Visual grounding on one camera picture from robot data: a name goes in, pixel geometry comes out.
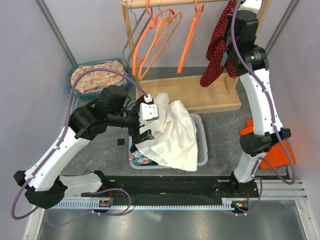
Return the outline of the orange hanger of white garment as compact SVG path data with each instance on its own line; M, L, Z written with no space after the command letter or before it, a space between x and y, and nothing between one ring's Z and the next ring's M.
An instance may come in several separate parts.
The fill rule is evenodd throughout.
M193 17L193 19L191 21L191 25L190 25L190 29L189 29L189 32L188 32L188 36L187 36L187 39L186 39L186 42L185 42L185 45L184 45L184 49L183 49L183 52L182 52L182 55L180 57L180 61L179 61L178 67L177 67L177 73L178 74L180 74L182 72L182 70L183 70L185 60L187 58L191 43L193 41L193 37L194 37L194 35L196 33L196 30L197 30L201 15L202 15L202 13L204 11L204 4L201 3L200 5L198 5L198 0L196 0L194 2L194 11L195 11L194 17Z

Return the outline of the grey-blue clothes hanger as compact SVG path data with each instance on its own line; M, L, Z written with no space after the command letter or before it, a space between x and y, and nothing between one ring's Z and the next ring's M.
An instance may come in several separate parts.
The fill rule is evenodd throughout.
M227 54L227 52L225 51L225 52L223 53L223 55L222 55L222 59L221 59L220 65L221 65L222 67L224 67L224 66L226 65L227 60L228 60L228 54Z

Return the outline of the beige clothes hanger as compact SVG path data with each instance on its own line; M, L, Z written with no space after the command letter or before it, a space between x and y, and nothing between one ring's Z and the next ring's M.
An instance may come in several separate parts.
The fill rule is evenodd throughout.
M130 8L128 7L128 1L127 0L122 0L121 1L121 9L122 9L122 15L123 15L123 20L124 20L124 26L125 26L125 32L126 32L126 42L122 48L121 51L121 61L124 67L129 66L129 62L131 57L133 56L134 50L138 44L138 40L134 41L133 37L135 34L135 31L141 24L141 21L143 20L146 11L144 10L139 18L134 14L135 16L135 25L132 27L131 26L131 20L129 16L129 10Z

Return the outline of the white garment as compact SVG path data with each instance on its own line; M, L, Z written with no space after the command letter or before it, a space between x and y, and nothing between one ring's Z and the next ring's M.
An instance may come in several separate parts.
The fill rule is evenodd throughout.
M161 92L154 99L159 119L143 121L142 133L150 129L154 139L136 144L136 149L159 165L195 172L198 168L196 126L180 100L169 103L167 93Z

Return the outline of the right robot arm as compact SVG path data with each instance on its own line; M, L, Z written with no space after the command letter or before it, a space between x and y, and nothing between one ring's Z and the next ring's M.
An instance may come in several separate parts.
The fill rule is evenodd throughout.
M230 176L229 191L235 197L253 189L258 164L274 146L285 148L284 141L291 137L274 104L266 52L255 44L258 25L256 13L235 10L224 34L226 54L244 86L253 118L253 131L239 139L242 155Z

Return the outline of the peach hanger of floral garment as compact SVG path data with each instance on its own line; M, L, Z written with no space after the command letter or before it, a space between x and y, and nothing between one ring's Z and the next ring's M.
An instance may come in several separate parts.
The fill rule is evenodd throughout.
M162 16L161 13L159 13L154 16L152 13L149 14L152 19L143 31L134 50L132 57L132 73L139 80L142 80L145 77L181 22L182 12L180 10L175 12L173 9L167 8L163 13L167 13L167 15ZM151 30L155 30L152 43L145 55L143 57L138 57L144 38Z

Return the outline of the red dotted garment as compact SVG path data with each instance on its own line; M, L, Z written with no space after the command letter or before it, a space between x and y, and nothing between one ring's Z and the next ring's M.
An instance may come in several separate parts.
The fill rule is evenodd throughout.
M222 64L227 49L227 43L223 37L229 22L228 17L232 14L235 6L235 0L227 3L214 28L206 52L206 59L209 61L209 64L199 82L202 87L210 86L221 76L224 70L226 70L228 76L231 78L236 78L238 76L236 69L232 66L232 63L227 55L225 62Z

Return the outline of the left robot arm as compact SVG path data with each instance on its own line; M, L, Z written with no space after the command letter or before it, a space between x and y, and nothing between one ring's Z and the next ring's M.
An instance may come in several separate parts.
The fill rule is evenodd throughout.
M132 105L128 92L117 85L106 87L100 96L76 108L51 149L30 169L19 170L14 179L25 190L28 202L42 209L57 205L62 199L86 193L106 196L110 185L100 170L87 175L65 176L62 170L70 160L107 127L126 128L132 143L153 139L152 131L141 127L159 118L158 106L150 95L141 96Z

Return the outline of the blue floral garment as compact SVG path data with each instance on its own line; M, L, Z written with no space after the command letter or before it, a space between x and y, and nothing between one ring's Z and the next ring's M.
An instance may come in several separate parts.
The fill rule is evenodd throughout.
M200 162L202 160L200 160L200 157L202 156L203 153L203 140L202 140L202 131L204 130L204 126L202 124L195 124L196 127L196 141L197 141L197 148L198 148L198 164L200 164ZM147 167L147 166L152 166L153 168L156 168L156 166L159 167L165 167L162 165L159 165L157 162L151 160L150 158L144 156L143 154L141 154L137 149L136 146L133 144L129 150L129 161L135 165L135 166L141 166L141 167Z

